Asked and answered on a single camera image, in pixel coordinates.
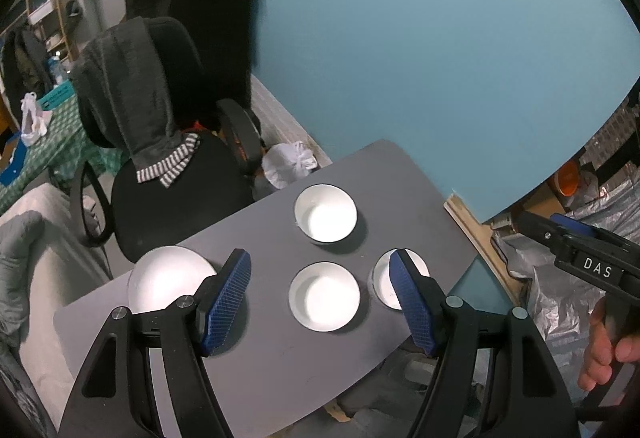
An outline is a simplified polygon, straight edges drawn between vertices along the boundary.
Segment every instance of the tablecloth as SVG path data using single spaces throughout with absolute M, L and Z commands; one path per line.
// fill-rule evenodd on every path
M 0 215 L 47 168 L 53 185 L 68 193 L 83 160 L 89 161 L 98 176 L 106 171 L 115 175 L 122 166 L 122 152 L 98 147 L 89 140 L 80 121 L 78 99 L 72 95 L 53 110 L 47 134 L 28 148 L 20 175 L 9 186 L 0 185 Z

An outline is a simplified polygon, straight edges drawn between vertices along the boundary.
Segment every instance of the striped cuff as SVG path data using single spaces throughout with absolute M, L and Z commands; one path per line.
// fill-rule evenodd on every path
M 184 142 L 174 149 L 173 153 L 160 162 L 136 171 L 138 183 L 147 182 L 160 177 L 160 182 L 169 187 L 193 157 L 193 152 L 200 145 L 200 136 L 197 133 L 189 133 Z

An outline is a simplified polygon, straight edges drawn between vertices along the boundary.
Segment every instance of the metal screw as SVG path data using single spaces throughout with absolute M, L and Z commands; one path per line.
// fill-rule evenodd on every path
M 178 300 L 175 302 L 178 305 L 178 308 L 188 308 L 193 304 L 193 296 L 192 295 L 183 295 L 182 297 L 178 297 Z
M 450 295 L 445 299 L 445 303 L 452 308 L 460 308 L 462 306 L 462 299 L 457 295 Z
M 513 310 L 511 310 L 511 313 L 513 313 L 513 316 L 516 319 L 526 319 L 529 315 L 522 306 L 516 306 Z
M 118 306 L 111 311 L 111 317 L 113 317 L 116 321 L 118 319 L 122 319 L 127 314 L 127 309 L 124 306 Z

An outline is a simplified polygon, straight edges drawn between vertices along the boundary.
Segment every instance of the human hand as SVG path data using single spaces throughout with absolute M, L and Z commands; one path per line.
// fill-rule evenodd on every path
M 640 336 L 626 336 L 613 347 L 604 327 L 605 302 L 601 298 L 589 317 L 589 346 L 584 351 L 584 361 L 578 376 L 578 386 L 591 391 L 597 384 L 607 384 L 611 378 L 611 362 L 615 356 L 618 362 L 640 360 Z

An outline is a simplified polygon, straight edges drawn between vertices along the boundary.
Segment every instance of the white bowl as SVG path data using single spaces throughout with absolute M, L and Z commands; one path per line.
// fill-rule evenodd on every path
M 358 311 L 360 288 L 347 269 L 322 261 L 298 272 L 289 288 L 289 308 L 300 324 L 316 332 L 346 325 Z
M 389 308 L 393 308 L 394 310 L 400 310 L 400 302 L 398 301 L 398 296 L 396 295 L 396 291 L 394 290 L 393 285 L 391 284 L 391 279 L 389 278 L 389 259 L 391 255 L 399 251 L 400 249 L 392 249 L 388 253 L 382 255 L 382 257 L 376 263 L 376 266 L 373 267 L 373 272 L 371 274 L 371 282 L 373 285 L 373 290 L 376 292 L 376 295 L 382 301 L 382 303 L 386 304 Z M 409 257 L 415 264 L 415 267 L 418 269 L 422 275 L 429 275 L 429 269 L 427 268 L 427 264 L 424 260 L 418 256 L 416 253 L 409 249 L 405 249 L 409 254 Z
M 317 184 L 307 187 L 294 206 L 298 227 L 311 239 L 333 243 L 349 236 L 358 220 L 351 197 L 339 187 Z
M 133 313 L 162 310 L 181 295 L 193 295 L 216 271 L 199 254 L 183 247 L 159 247 L 142 256 L 129 276 Z

